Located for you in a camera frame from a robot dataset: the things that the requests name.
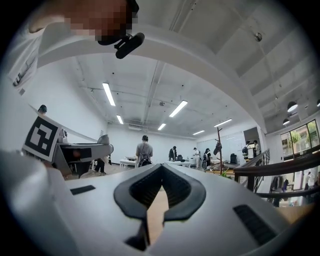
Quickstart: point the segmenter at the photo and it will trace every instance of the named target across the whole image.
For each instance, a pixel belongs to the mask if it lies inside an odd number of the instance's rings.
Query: white t-shirt
[[[260,146],[258,143],[255,145],[255,152],[256,152],[256,155],[260,154]]]
[[[308,175],[305,177],[305,183],[308,183],[308,184],[309,184],[309,180],[310,180],[311,177],[312,177],[311,173],[308,174]]]
[[[25,24],[12,40],[4,62],[3,71],[18,91],[28,84],[35,75],[38,64],[39,46],[45,29],[30,33],[29,25]]]
[[[196,158],[199,158],[199,150],[194,150],[194,156],[195,156]]]

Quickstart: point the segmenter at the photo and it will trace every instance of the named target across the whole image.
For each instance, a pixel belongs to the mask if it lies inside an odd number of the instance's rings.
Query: staircase railing
[[[240,176],[246,176],[248,177],[247,181],[245,182],[247,184],[247,188],[251,191],[257,192],[261,182],[264,180],[263,176],[255,176],[255,175],[240,175],[239,170],[243,171],[247,168],[256,168],[260,166],[267,166],[270,162],[270,150],[266,150],[263,153],[257,155],[255,158],[251,159],[250,161],[246,162],[245,164],[237,167],[234,169],[234,180],[236,182],[240,181]]]
[[[264,176],[278,176],[284,174],[292,174],[295,172],[304,171],[310,168],[320,166],[320,151],[315,148],[313,152],[303,155],[301,157],[295,158],[291,161],[280,162],[275,164],[269,164],[270,152],[266,150],[262,154],[258,155],[251,161],[243,164],[234,169],[234,180],[239,182],[241,176],[248,177],[247,188],[251,191],[257,192],[259,185],[257,186],[256,177]],[[266,159],[267,164],[257,165],[261,159]]]

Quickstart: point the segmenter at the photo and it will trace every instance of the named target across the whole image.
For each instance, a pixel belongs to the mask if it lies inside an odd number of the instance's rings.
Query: black vent slot
[[[276,233],[247,205],[233,208],[259,246],[276,237]]]
[[[189,182],[168,169],[164,169],[162,185],[168,197],[169,209],[185,200],[191,192]]]
[[[130,195],[147,209],[151,206],[161,188],[161,169],[156,169],[129,188]]]
[[[92,185],[89,185],[89,186],[82,186],[82,187],[77,187],[77,188],[72,188],[70,189],[72,195],[79,195],[79,194],[82,194],[82,193],[85,193],[85,192],[88,192],[88,191],[91,191],[91,190],[95,190],[96,188]]]

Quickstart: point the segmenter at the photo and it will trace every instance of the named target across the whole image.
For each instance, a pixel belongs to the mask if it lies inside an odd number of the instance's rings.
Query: window
[[[311,141],[311,147],[318,146],[320,144],[319,142],[319,132],[317,128],[317,123],[315,120],[308,123],[308,130],[309,130],[309,137],[308,139]]]
[[[294,154],[291,143],[290,132],[281,135],[283,156],[291,156]]]
[[[281,135],[284,160],[294,158],[305,150],[320,144],[319,132],[315,120]]]

